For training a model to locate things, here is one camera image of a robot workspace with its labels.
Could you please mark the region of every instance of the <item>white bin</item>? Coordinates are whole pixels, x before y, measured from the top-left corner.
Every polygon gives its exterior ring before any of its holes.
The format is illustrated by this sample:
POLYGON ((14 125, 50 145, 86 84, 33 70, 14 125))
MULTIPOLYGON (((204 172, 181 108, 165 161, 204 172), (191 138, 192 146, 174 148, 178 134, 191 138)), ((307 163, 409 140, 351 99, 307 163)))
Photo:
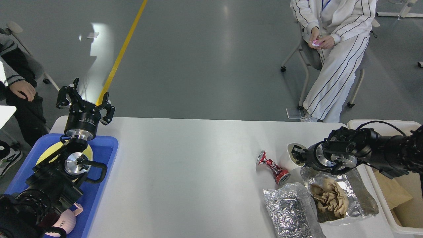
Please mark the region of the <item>white bin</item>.
MULTIPOLYGON (((349 129, 356 129, 361 124, 373 121, 373 120, 351 120, 347 123, 349 129)), ((410 122, 410 121, 393 121, 393 120, 381 120, 384 122, 391 123, 392 125, 398 127, 402 130, 405 134, 411 135, 411 130, 416 130, 421 125, 417 122, 410 122)), ((394 128, 390 127, 389 125, 382 124, 382 123, 371 123, 364 127, 367 128, 374 128, 376 132, 378 132, 382 136, 394 136, 400 135, 398 131, 394 128)), ((399 226, 394 217, 389 210, 388 204, 386 203, 385 197, 380 189, 378 181, 373 173, 371 167, 366 166, 366 170, 369 174, 370 180, 373 184, 374 190, 376 191, 377 197, 380 201, 382 206, 382 210, 385 213, 385 216, 388 220, 389 225, 391 226, 392 230, 397 233, 405 233, 405 234, 413 234, 413 235, 423 235, 423 198, 422 198, 422 190, 420 185, 420 179, 417 174, 409 174, 404 175, 401 177, 396 178, 397 182, 409 192, 413 199, 399 205, 398 207, 394 208, 396 215, 398 216, 399 221, 406 226, 399 226)))

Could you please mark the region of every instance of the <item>white tracksuit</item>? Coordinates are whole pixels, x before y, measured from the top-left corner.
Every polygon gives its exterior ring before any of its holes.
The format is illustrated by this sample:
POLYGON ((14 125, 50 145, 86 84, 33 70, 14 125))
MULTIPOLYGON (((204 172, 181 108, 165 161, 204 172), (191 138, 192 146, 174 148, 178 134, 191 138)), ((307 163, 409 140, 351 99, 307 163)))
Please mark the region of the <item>white tracksuit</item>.
POLYGON ((368 45, 376 1, 291 0, 295 18, 306 29, 303 35, 306 42, 315 26, 321 36, 330 35, 335 40, 334 48, 318 50, 323 68, 302 104, 312 117, 339 122, 354 72, 368 45))

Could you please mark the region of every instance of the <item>gray floor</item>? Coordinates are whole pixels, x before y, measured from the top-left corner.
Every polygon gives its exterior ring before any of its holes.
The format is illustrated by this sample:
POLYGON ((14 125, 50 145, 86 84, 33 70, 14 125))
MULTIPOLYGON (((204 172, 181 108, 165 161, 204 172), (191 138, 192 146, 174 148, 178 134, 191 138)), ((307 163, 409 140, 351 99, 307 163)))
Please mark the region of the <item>gray floor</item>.
MULTIPOLYGON (((59 86, 81 78, 80 91, 95 101, 142 1, 2 1, 0 23, 12 20, 59 86), (90 32, 97 39, 87 39, 90 32)), ((379 11, 402 5, 379 0, 379 11)), ((412 12, 423 12, 423 1, 412 12)), ((423 122, 423 19, 376 17, 367 50, 372 65, 351 119, 423 122)), ((297 42, 288 1, 150 0, 110 87, 115 116, 289 121, 305 73, 294 57, 280 64, 297 42)), ((316 78, 318 71, 312 72, 316 78)), ((55 108, 57 91, 40 82, 48 126, 66 110, 55 108)), ((17 123, 4 127, 22 140, 17 123)), ((29 147, 24 145, 24 152, 29 147)), ((0 193, 14 172, 0 179, 0 193)))

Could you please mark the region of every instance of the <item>chair wheel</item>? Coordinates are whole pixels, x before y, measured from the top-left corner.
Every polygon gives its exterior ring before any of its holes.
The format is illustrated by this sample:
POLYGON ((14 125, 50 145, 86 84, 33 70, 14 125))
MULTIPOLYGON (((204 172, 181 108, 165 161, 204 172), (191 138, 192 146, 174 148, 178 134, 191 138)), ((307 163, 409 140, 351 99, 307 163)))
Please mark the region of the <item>chair wheel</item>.
POLYGON ((354 107, 354 106, 355 106, 355 103, 350 103, 350 102, 348 102, 346 105, 347 105, 347 107, 352 108, 352 107, 354 107))

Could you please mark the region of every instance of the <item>person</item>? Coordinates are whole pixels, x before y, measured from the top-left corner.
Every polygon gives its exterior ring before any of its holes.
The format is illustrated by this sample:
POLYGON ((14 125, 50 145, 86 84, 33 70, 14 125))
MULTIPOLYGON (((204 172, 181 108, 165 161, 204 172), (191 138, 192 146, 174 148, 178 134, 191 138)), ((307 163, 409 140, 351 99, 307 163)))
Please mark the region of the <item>person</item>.
POLYGON ((339 122, 343 104, 369 43, 377 0, 291 0, 303 39, 323 68, 308 93, 302 122, 339 122))
POLYGON ((24 53, 9 37, 0 34, 0 61, 4 76, 0 83, 0 94, 6 104, 15 106, 14 114, 24 140, 33 147, 43 135, 48 134, 43 115, 43 98, 35 90, 35 75, 28 66, 24 53))

